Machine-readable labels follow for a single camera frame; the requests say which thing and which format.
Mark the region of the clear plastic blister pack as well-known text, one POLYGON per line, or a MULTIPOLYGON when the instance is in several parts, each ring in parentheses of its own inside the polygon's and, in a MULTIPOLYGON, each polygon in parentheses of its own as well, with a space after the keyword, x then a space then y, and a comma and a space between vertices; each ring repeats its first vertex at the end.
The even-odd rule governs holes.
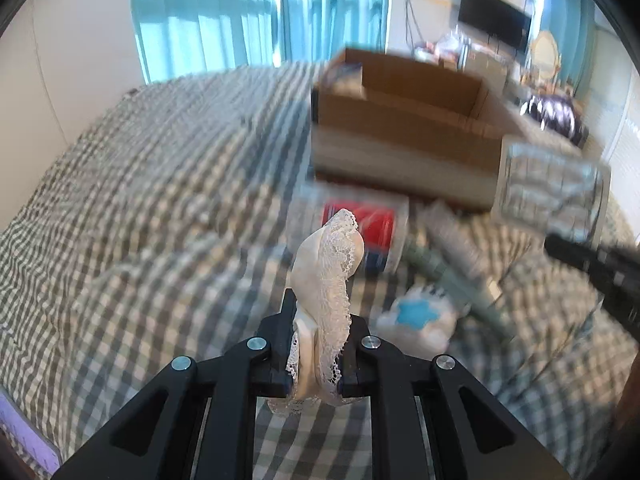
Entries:
POLYGON ((593 245, 601 237, 611 169, 513 136, 502 141, 491 215, 539 235, 593 245))

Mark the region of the white plush toy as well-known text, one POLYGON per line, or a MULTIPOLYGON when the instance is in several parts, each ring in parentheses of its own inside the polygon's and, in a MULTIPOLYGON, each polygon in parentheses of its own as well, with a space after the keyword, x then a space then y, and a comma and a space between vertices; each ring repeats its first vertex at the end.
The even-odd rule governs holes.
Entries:
POLYGON ((406 356, 431 360, 447 352, 459 311, 446 292, 434 285, 414 285, 381 313, 371 333, 406 356))

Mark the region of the cream lace underwear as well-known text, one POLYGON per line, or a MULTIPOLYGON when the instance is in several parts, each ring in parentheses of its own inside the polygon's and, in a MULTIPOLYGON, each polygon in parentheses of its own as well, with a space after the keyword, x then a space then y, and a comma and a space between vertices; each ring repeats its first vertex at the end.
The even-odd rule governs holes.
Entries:
POLYGON ((285 371, 293 385, 285 398, 268 402, 274 414, 299 413, 319 402, 346 403, 338 392, 338 361, 352 325, 346 282, 363 252, 356 217, 347 209, 337 211, 299 244, 288 281, 296 296, 296 313, 285 371))

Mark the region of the grey green hair tool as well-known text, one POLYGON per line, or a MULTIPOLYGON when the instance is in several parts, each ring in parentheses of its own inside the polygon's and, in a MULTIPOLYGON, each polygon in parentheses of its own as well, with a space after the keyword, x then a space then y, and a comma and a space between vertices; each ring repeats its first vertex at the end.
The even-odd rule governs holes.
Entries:
POLYGON ((480 250, 463 232, 458 217, 438 200, 421 211, 419 220, 426 229, 427 245, 408 237, 402 258, 442 288, 462 315, 485 324, 498 341, 511 341, 512 323, 497 308, 502 289, 489 276, 480 250))

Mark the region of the red label plastic bottle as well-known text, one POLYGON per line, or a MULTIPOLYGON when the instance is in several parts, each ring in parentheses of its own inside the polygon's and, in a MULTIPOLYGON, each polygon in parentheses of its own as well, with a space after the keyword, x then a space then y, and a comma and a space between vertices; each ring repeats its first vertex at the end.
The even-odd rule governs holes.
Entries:
POLYGON ((350 211, 363 240, 363 266, 394 273, 408 235, 409 199, 370 188, 309 181, 294 192, 285 222, 286 246, 296 252, 303 240, 340 210, 350 211))

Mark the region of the brown cardboard box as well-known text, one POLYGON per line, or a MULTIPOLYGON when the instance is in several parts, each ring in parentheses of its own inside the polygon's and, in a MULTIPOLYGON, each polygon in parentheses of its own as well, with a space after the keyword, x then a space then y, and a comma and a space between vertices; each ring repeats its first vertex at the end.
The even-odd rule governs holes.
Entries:
POLYGON ((310 99, 317 177, 467 211, 491 208, 502 141, 524 136, 480 78, 384 52, 341 50, 310 99))

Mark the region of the black puffer jacket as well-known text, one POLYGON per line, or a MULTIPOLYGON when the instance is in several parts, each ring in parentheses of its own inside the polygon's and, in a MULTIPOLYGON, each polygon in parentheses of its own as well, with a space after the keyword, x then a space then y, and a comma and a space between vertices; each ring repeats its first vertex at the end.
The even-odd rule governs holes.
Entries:
POLYGON ((557 94, 533 94, 520 107, 522 115, 538 122, 542 130, 553 130, 574 144, 583 148, 589 136, 589 129, 582 122, 582 114, 567 96, 557 94))

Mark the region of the white wardrobe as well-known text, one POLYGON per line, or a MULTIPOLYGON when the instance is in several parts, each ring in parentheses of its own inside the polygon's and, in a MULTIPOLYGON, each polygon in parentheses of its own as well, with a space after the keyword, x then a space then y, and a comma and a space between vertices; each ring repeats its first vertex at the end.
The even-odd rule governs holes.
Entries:
POLYGON ((585 100, 585 151, 611 168, 611 193, 639 237, 639 73, 620 38, 596 28, 585 100))

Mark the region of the oval vanity mirror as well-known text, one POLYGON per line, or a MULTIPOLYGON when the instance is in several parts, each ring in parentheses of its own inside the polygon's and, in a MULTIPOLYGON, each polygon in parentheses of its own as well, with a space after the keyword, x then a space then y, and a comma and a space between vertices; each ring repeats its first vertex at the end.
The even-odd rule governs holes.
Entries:
POLYGON ((529 47, 530 66, 540 79, 552 80, 561 67, 558 45, 548 30, 542 30, 529 47))

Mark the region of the silver mini fridge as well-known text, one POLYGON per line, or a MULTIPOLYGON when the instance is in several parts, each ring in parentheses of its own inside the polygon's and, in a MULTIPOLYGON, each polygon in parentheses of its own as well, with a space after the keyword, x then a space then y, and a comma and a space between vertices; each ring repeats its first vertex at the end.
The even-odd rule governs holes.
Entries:
POLYGON ((459 68, 462 72, 482 78, 495 93, 501 94, 506 86, 509 64, 491 50, 477 46, 464 47, 459 58, 459 68))

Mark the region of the blue curtain right window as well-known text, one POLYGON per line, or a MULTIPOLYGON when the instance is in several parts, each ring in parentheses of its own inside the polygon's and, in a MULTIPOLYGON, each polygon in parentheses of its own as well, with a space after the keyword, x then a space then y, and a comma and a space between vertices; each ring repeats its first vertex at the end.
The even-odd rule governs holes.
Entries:
POLYGON ((544 0, 540 28, 552 33, 561 55, 559 80, 571 82, 578 99, 587 92, 596 39, 592 0, 544 0))

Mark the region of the blue window curtain middle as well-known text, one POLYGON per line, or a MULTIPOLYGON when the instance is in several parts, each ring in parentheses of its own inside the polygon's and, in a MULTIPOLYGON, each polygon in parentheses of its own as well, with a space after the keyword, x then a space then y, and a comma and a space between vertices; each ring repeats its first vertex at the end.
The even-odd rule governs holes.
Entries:
POLYGON ((390 0, 279 0, 283 61, 323 62, 344 47, 385 47, 390 0))

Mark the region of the blue window curtain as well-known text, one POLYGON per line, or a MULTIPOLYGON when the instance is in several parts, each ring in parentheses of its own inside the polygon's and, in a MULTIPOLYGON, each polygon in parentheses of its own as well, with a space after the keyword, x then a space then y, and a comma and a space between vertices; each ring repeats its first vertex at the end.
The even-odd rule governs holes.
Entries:
POLYGON ((390 0, 279 0, 283 61, 323 62, 344 47, 385 47, 390 0))
POLYGON ((274 0, 130 0, 144 81, 271 66, 274 0))

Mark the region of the blue window curtain left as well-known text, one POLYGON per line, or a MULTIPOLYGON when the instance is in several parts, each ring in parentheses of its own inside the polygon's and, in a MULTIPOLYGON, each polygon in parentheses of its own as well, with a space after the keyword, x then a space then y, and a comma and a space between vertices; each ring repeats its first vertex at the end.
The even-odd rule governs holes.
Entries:
POLYGON ((274 0, 130 0, 144 81, 271 66, 274 0))

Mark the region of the black wall television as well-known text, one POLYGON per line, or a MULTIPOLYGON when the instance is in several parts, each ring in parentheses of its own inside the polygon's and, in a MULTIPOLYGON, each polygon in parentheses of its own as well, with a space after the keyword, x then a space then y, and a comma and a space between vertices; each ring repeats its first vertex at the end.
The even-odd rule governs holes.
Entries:
POLYGON ((506 0, 460 0, 458 21, 518 53, 527 50, 532 18, 506 0))

